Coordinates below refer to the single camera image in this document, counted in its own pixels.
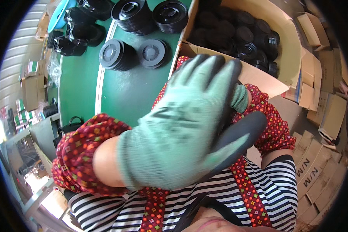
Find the corrugated metal wall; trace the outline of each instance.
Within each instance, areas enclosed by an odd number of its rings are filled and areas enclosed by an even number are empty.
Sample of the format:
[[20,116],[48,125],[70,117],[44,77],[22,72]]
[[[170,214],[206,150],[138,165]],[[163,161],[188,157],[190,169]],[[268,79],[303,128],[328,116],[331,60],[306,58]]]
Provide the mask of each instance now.
[[38,0],[23,18],[9,43],[0,69],[0,109],[8,106],[15,110],[15,101],[22,98],[18,81],[20,67],[28,60],[38,60],[43,42],[35,40],[37,23],[49,0]]

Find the glove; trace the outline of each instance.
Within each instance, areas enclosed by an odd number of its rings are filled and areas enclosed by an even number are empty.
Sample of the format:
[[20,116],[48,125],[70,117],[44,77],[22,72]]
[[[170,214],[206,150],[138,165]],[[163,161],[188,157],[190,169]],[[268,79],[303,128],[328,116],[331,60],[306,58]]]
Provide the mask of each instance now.
[[[215,143],[241,72],[239,60],[224,63],[222,56],[204,54],[188,60],[173,74],[156,107],[120,135],[117,162],[127,188],[186,187],[226,168],[257,140],[265,128],[262,113],[232,125],[228,136]],[[247,124],[253,123],[250,132]],[[260,130],[253,129],[258,125]]]
[[244,85],[236,85],[232,96],[231,108],[242,114],[247,108],[247,100],[246,87]]

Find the blue plastic basin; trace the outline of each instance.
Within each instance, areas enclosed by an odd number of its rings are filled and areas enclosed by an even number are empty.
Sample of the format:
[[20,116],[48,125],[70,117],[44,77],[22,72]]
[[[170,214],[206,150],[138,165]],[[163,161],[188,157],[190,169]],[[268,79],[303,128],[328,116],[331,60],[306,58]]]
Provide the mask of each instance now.
[[65,11],[71,7],[75,7],[77,4],[76,0],[62,0],[54,11],[48,25],[48,33],[54,29],[61,29],[66,25]]

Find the black and white striped shirt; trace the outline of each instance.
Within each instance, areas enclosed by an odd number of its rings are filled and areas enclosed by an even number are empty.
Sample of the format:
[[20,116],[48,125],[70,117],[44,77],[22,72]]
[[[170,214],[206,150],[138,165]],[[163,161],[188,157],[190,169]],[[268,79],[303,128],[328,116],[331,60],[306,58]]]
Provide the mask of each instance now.
[[[283,155],[263,170],[250,160],[245,171],[253,183],[272,226],[292,231],[297,215],[297,182],[291,156]],[[208,181],[169,192],[165,201],[162,231],[173,231],[191,203],[203,193],[228,207],[244,226],[251,226],[237,183],[229,169],[224,169]],[[71,197],[69,207],[85,232],[134,231],[140,229],[146,197],[137,191],[121,197],[96,197],[78,193]]]

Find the glove cuff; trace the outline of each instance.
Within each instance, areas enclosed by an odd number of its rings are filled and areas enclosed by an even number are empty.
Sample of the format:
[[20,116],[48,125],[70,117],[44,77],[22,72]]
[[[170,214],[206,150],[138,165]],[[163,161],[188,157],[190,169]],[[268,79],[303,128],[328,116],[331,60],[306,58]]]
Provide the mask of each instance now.
[[238,113],[243,113],[248,103],[247,90],[244,85],[237,85],[232,96],[231,107]]
[[125,183],[125,187],[136,191],[141,189],[141,184],[137,179],[134,178],[134,164],[132,162],[136,162],[139,160],[138,157],[131,157],[132,152],[130,151],[131,142],[129,141],[132,138],[133,130],[128,130],[123,132],[116,145],[117,151],[117,163],[119,167],[119,172],[121,174],[122,180]]

